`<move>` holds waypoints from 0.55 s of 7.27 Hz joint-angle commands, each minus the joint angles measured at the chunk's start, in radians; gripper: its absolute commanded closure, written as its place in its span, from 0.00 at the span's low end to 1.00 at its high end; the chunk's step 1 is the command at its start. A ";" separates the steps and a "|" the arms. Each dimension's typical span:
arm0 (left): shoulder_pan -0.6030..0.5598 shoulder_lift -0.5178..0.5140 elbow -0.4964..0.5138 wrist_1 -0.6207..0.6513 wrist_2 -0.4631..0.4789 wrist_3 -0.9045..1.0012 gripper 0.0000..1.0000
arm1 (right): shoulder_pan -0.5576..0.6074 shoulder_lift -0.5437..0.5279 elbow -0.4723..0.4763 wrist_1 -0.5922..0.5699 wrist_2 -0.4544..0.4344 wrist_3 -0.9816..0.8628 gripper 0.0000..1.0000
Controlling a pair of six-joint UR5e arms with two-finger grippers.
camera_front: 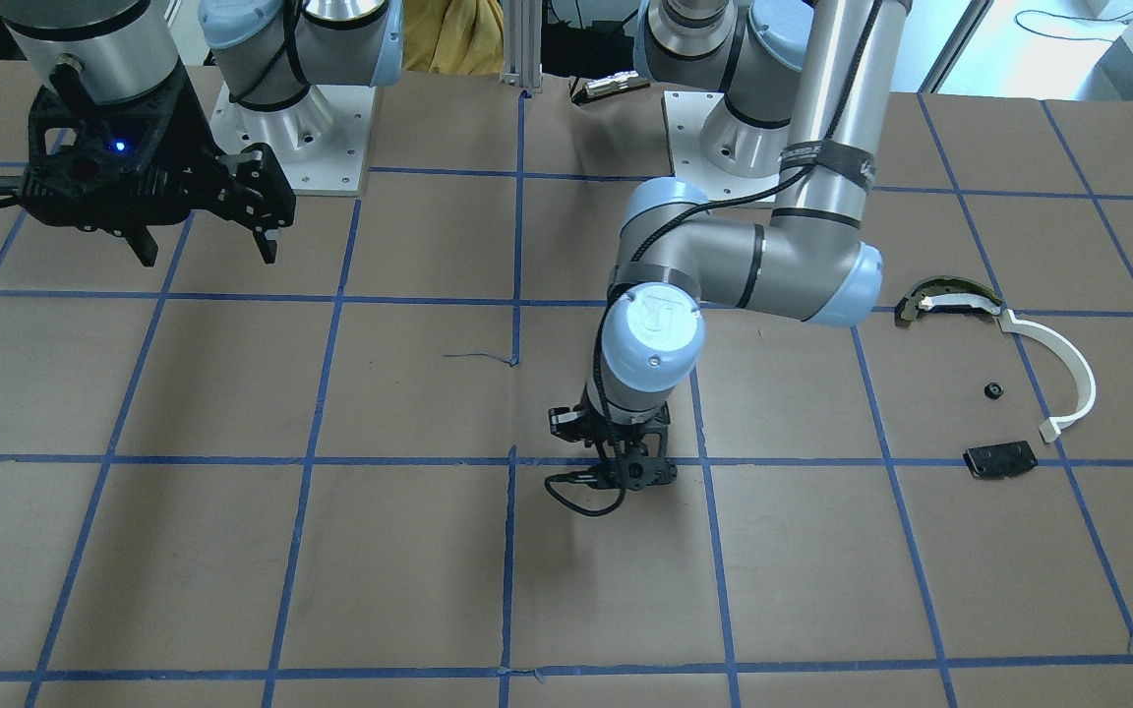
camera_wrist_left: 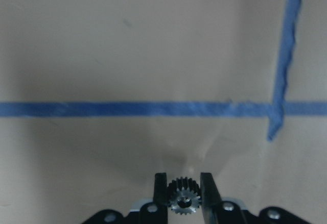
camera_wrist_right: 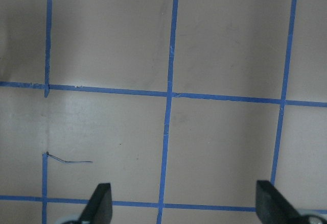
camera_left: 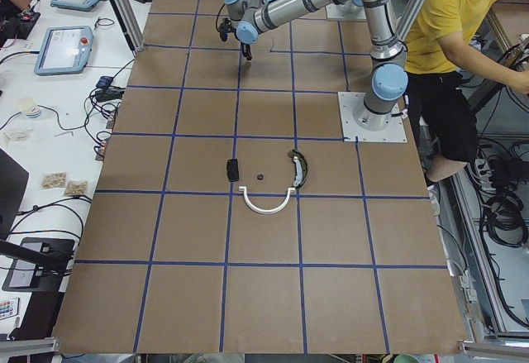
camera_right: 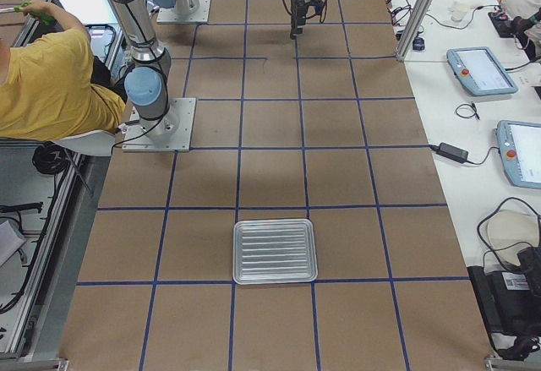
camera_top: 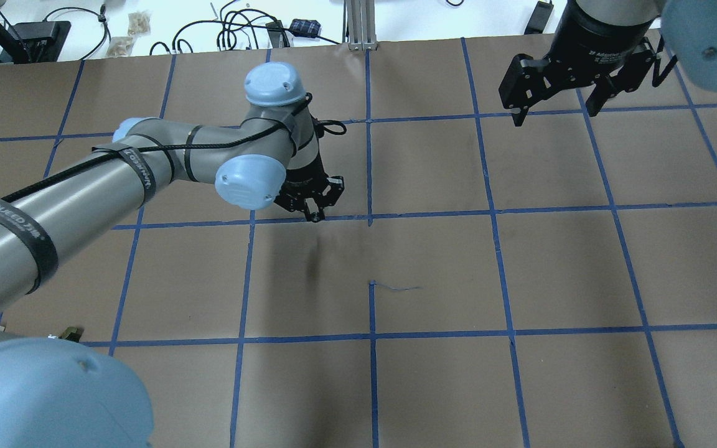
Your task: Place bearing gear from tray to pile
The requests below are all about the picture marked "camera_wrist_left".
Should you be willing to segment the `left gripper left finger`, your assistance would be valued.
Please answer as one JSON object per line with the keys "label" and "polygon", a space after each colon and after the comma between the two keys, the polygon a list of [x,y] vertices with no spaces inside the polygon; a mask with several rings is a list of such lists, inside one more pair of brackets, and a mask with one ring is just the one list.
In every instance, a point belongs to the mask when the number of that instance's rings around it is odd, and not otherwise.
{"label": "left gripper left finger", "polygon": [[140,203],[127,216],[105,209],[97,212],[87,223],[168,223],[167,174],[156,173],[154,177],[153,197]]}

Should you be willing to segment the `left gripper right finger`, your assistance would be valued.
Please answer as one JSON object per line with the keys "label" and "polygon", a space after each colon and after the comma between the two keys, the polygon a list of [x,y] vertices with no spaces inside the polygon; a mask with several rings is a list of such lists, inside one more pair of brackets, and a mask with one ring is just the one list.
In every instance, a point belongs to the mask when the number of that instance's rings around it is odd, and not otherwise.
{"label": "left gripper right finger", "polygon": [[202,214],[205,223],[308,223],[307,220],[277,206],[252,214],[242,202],[222,198],[211,173],[200,174]]}

